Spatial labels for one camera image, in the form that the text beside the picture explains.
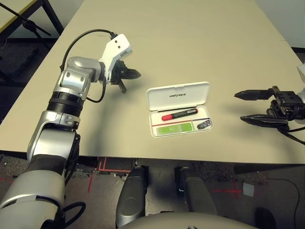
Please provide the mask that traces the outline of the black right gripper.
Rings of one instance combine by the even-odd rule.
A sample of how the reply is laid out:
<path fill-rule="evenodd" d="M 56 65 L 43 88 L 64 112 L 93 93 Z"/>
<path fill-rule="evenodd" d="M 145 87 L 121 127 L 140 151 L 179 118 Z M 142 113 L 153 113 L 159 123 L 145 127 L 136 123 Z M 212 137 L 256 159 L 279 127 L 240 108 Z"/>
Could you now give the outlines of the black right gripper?
<path fill-rule="evenodd" d="M 289 122 L 296 121 L 305 124 L 305 104 L 293 91 L 280 91 L 277 86 L 268 90 L 245 90 L 234 95 L 242 100 L 268 100 L 271 101 L 267 114 L 253 114 L 241 116 L 240 119 L 253 125 L 272 125 L 273 128 L 289 130 Z"/>

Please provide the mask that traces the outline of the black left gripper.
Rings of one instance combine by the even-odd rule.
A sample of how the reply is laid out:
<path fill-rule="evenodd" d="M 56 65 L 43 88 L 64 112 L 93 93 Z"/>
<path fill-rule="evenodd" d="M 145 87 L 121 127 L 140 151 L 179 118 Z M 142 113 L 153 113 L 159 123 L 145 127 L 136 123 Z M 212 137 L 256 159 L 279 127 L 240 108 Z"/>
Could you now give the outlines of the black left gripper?
<path fill-rule="evenodd" d="M 141 74 L 135 69 L 129 69 L 126 67 L 124 61 L 117 60 L 111 74 L 110 83 L 113 85 L 118 85 L 121 93 L 125 94 L 127 89 L 122 81 L 124 79 L 138 79 Z"/>

